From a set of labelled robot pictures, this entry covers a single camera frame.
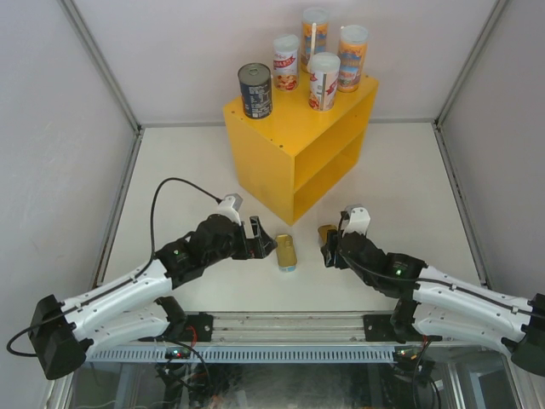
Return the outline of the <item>round tomato tin can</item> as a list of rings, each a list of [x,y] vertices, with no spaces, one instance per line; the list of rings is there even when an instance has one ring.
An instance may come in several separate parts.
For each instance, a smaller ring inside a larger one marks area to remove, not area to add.
[[[244,114],[251,119],[262,119],[273,111],[272,78],[267,66],[249,63],[238,70]]]

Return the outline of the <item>small red-white can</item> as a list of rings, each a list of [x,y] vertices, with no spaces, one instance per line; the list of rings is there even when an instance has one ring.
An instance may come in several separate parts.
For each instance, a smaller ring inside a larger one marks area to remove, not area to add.
[[[315,54],[308,66],[310,74],[309,106],[320,112],[329,111],[335,103],[340,58],[329,52]]]
[[[273,40],[272,79],[281,91],[291,91],[299,83],[299,38],[294,34]]]

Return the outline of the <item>gold tin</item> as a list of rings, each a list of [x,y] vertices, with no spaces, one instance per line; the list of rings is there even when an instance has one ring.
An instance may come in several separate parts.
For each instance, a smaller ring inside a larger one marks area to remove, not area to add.
[[[289,234],[280,234],[275,238],[275,241],[277,243],[278,268],[285,273],[295,271],[297,256],[293,238]]]
[[[327,224],[318,228],[319,244],[321,247],[335,248],[337,243],[337,226]]]

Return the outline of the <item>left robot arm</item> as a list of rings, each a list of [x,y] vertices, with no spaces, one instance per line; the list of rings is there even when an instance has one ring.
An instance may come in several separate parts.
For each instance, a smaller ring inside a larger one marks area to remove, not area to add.
[[[35,308],[29,339],[48,380],[76,371],[95,352],[140,338],[175,341],[186,332],[186,316],[170,293],[218,262],[263,259],[276,242],[258,217],[244,226],[213,214],[195,231],[157,251],[134,271],[82,295],[59,301],[42,298]]]

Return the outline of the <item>tall can with white spoon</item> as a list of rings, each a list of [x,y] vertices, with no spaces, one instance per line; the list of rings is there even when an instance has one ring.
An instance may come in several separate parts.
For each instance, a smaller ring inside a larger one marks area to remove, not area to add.
[[[307,66],[314,54],[326,51],[329,12],[321,7],[305,9],[301,20],[301,69],[307,72]]]

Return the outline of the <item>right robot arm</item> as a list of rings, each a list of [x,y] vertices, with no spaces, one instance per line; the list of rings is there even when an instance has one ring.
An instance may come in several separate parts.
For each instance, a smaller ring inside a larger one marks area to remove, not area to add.
[[[527,299],[470,285],[413,256],[386,253],[361,233],[329,228],[322,237],[325,266],[349,268],[367,286],[397,300],[391,328],[399,340],[420,335],[475,343],[543,376],[542,293]]]

